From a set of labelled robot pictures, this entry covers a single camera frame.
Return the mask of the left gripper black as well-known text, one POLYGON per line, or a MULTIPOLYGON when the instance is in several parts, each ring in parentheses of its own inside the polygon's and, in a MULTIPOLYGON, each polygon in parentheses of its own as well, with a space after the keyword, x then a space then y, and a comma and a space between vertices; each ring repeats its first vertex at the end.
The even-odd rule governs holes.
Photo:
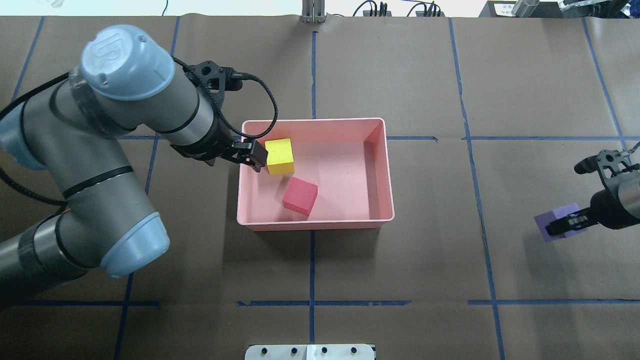
POLYGON ((204 112, 198 112, 185 128, 171 133, 170 144, 183 157, 210 166, 231 147, 234 152, 231 162, 247 166, 255 173, 260 173, 268 160, 268 151, 257 139, 234 141, 219 116, 204 112))

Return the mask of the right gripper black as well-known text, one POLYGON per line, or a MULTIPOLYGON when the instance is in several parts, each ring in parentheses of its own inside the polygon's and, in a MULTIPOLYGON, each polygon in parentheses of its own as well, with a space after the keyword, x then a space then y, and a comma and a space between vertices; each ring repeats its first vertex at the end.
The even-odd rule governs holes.
POLYGON ((590 198, 587 214, 574 212, 555 219, 545 226, 547 235, 557 237, 602 225, 610 230, 621 228, 618 199, 611 193, 595 193, 590 198))

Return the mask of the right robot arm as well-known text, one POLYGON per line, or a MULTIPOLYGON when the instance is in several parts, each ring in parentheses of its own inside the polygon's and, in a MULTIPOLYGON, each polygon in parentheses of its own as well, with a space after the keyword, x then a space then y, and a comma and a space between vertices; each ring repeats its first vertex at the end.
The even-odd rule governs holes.
POLYGON ((546 224, 544 232, 554 237, 596 225, 610 230, 633 227, 640 223, 639 203, 639 176, 629 175, 618 185, 596 192, 588 207, 546 224))

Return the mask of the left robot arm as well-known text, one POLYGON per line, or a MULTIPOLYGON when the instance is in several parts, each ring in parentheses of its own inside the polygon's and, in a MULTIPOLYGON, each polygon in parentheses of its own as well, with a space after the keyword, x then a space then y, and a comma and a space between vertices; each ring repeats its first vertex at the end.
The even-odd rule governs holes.
POLYGON ((160 214, 126 157, 119 138, 145 125, 182 157, 213 166, 217 158, 266 165, 259 143, 275 127, 250 135, 222 112, 227 91, 250 73, 212 61, 189 65, 144 30, 106 27, 83 48, 78 66, 19 96, 1 112, 1 148, 18 164, 48 171, 62 200, 1 178, 58 212, 1 244, 1 309, 101 268, 121 278, 164 255, 170 239, 160 214))

